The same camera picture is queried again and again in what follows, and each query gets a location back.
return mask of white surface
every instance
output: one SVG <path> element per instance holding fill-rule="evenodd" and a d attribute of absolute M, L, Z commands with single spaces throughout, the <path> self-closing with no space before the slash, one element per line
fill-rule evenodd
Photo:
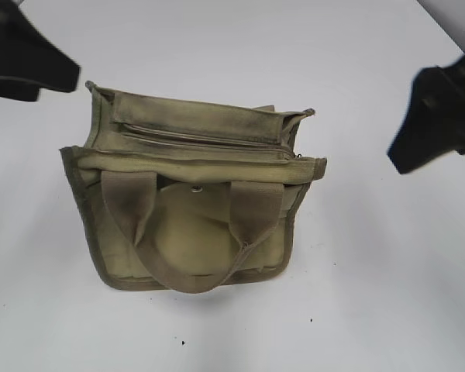
<path fill-rule="evenodd" d="M 465 50 L 465 0 L 418 0 L 418 2 Z"/>
<path fill-rule="evenodd" d="M 406 177 L 386 158 L 412 76 L 460 51 L 411 1 L 219 3 L 25 2 L 83 70 L 73 94 L 0 99 L 0 370 L 465 372 L 465 157 Z M 87 136 L 87 78 L 316 108 L 297 149 L 329 166 L 287 271 L 203 295 L 106 287 L 57 152 Z"/>

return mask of olive green canvas bag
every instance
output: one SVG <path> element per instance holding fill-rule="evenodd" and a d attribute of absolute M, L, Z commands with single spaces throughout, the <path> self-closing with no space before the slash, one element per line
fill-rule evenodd
<path fill-rule="evenodd" d="M 146 97 L 87 83 L 83 147 L 61 150 L 109 286 L 187 293 L 288 264 L 295 213 L 326 159 L 296 157 L 303 112 Z"/>

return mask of bag handle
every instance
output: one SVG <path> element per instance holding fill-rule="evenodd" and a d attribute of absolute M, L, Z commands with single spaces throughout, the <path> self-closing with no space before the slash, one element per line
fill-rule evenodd
<path fill-rule="evenodd" d="M 196 276 L 170 266 L 151 236 L 145 236 L 157 196 L 157 173 L 104 170 L 101 184 L 105 206 L 122 234 L 133 244 L 143 266 L 165 287 L 185 293 L 210 291 L 226 282 L 241 267 L 276 228 L 284 193 L 283 184 L 231 182 L 229 231 L 239 243 L 239 252 L 223 273 Z"/>

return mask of black object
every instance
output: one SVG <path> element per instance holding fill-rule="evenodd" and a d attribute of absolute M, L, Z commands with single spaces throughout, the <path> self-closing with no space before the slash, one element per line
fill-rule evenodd
<path fill-rule="evenodd" d="M 418 73 L 408 114 L 387 155 L 406 174 L 452 150 L 465 154 L 465 55 L 449 67 Z"/>
<path fill-rule="evenodd" d="M 29 23 L 11 0 L 0 0 L 0 97 L 36 101 L 40 88 L 71 92 L 80 68 Z"/>

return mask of zipper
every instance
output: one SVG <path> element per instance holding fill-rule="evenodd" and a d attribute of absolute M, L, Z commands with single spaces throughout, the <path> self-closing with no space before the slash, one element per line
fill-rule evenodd
<path fill-rule="evenodd" d="M 183 146 L 188 148 L 212 148 L 217 150 L 253 150 L 253 151 L 277 151 L 288 155 L 290 158 L 295 157 L 295 153 L 287 146 L 268 145 L 266 143 L 257 143 L 231 139 L 224 143 L 223 139 L 214 137 L 203 137 L 188 134 L 173 134 L 155 129 L 148 129 L 142 126 L 123 124 L 128 132 L 122 133 L 126 137 L 143 142 L 152 143 L 161 146 Z"/>
<path fill-rule="evenodd" d="M 183 141 L 173 141 L 169 139 L 154 139 L 149 138 L 147 136 L 141 136 L 135 133 L 123 133 L 122 134 L 126 138 L 132 138 L 134 140 L 139 140 L 145 143 L 158 145 L 158 146 L 169 146 L 169 147 L 180 147 L 180 148 L 188 148 L 196 150 L 197 148 L 200 149 L 213 149 L 213 150 L 225 150 L 225 151 L 276 151 L 280 153 L 284 153 L 288 156 L 288 158 L 294 158 L 295 153 L 291 151 L 291 149 L 285 148 L 283 146 L 262 146 L 262 147 L 254 147 L 254 146 L 231 146 L 231 145 L 216 145 L 216 144 L 204 144 L 204 143 L 189 143 Z"/>
<path fill-rule="evenodd" d="M 128 129 L 130 132 L 133 133 L 139 133 L 139 134 L 150 134 L 151 136 L 154 137 L 159 137 L 159 138 L 164 138 L 164 139 L 169 139 L 169 140 L 177 140 L 177 141 L 182 141 L 182 140 L 187 140 L 190 142 L 196 142 L 196 143 L 204 143 L 205 145 L 208 144 L 219 144 L 219 145 L 235 145 L 235 146 L 251 146 L 251 147 L 258 147 L 258 146 L 266 146 L 266 147 L 278 147 L 275 145 L 269 145 L 267 143 L 262 143 L 262 142 L 257 142 L 257 141 L 247 141 L 247 140 L 241 140 L 241 139 L 227 139 L 224 140 L 223 138 L 218 138 L 218 137 L 209 137 L 209 136 L 199 136 L 196 134 L 176 134 L 176 133 L 171 133 L 171 132 L 164 132 L 162 130 L 158 129 L 149 129 L 144 126 L 137 126 L 134 124 L 123 124 L 126 129 Z"/>

